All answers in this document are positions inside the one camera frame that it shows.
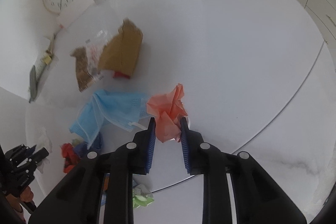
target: orange paper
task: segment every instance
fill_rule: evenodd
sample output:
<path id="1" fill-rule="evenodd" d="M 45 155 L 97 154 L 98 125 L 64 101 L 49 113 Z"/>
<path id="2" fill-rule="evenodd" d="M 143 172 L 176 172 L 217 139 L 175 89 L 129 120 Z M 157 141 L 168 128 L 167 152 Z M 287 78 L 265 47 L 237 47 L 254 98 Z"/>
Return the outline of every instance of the orange paper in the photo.
<path id="1" fill-rule="evenodd" d="M 183 85 L 178 84 L 171 93 L 154 95 L 147 102 L 147 113 L 155 117 L 155 135 L 162 143 L 172 138 L 180 141 L 180 120 L 188 116 L 181 102 L 183 96 Z"/>

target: face mask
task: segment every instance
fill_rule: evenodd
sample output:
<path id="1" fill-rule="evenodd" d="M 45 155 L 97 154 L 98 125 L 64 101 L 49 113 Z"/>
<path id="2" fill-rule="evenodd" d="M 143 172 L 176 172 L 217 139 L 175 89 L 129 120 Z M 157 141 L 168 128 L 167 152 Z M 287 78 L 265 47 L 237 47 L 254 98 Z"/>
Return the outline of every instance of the face mask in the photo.
<path id="1" fill-rule="evenodd" d="M 143 93 L 96 91 L 69 128 L 81 136 L 90 147 L 102 126 L 112 123 L 131 132 L 140 119 L 149 117 L 146 112 L 148 96 Z"/>

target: metal bolt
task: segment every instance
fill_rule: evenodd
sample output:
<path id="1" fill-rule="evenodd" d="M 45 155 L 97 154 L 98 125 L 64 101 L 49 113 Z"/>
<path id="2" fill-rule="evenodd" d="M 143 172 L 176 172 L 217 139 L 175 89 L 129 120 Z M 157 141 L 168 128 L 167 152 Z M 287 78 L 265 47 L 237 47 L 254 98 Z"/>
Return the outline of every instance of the metal bolt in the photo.
<path id="1" fill-rule="evenodd" d="M 210 148 L 210 145 L 208 143 L 201 143 L 199 146 L 202 149 L 209 149 Z"/>
<path id="2" fill-rule="evenodd" d="M 97 153 L 94 152 L 94 151 L 91 151 L 91 152 L 89 152 L 89 153 L 87 154 L 87 157 L 88 157 L 89 159 L 94 159 L 96 156 L 97 156 Z"/>
<path id="3" fill-rule="evenodd" d="M 133 143 L 133 142 L 128 143 L 128 144 L 126 145 L 126 147 L 127 147 L 128 149 L 134 149 L 134 148 L 136 148 L 136 146 L 137 146 L 137 144 L 136 144 L 136 143 Z"/>
<path id="4" fill-rule="evenodd" d="M 250 157 L 250 154 L 247 153 L 247 152 L 245 152 L 245 151 L 243 151 L 243 152 L 240 152 L 240 153 L 239 153 L 239 156 L 240 156 L 242 159 L 246 160 L 246 159 L 248 159 L 248 158 Z"/>

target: yellow sticker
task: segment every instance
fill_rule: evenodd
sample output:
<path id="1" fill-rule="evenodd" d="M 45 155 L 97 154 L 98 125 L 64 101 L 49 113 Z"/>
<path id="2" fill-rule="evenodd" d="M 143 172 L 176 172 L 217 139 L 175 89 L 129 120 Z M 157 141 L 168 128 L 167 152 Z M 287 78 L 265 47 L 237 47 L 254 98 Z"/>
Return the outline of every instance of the yellow sticker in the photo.
<path id="1" fill-rule="evenodd" d="M 52 59 L 51 59 L 51 57 L 49 55 L 47 55 L 46 57 L 43 58 L 43 62 L 46 63 L 47 65 L 50 64 L 51 60 Z"/>

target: red cloth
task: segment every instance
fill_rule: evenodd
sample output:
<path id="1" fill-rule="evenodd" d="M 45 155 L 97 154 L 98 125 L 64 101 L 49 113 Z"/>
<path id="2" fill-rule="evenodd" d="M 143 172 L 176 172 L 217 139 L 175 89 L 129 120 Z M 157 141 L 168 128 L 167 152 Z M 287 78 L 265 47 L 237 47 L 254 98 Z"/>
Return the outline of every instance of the red cloth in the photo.
<path id="1" fill-rule="evenodd" d="M 65 143 L 61 146 L 62 157 L 65 158 L 64 162 L 64 173 L 69 173 L 77 163 L 79 163 L 80 158 L 73 151 L 73 146 L 71 143 Z"/>
<path id="2" fill-rule="evenodd" d="M 131 78 L 128 75 L 125 75 L 125 74 L 123 74 L 121 72 L 115 71 L 114 74 L 113 74 L 113 78 L 120 78 L 120 77 L 124 77 L 124 78 L 127 78 L 127 79 Z"/>

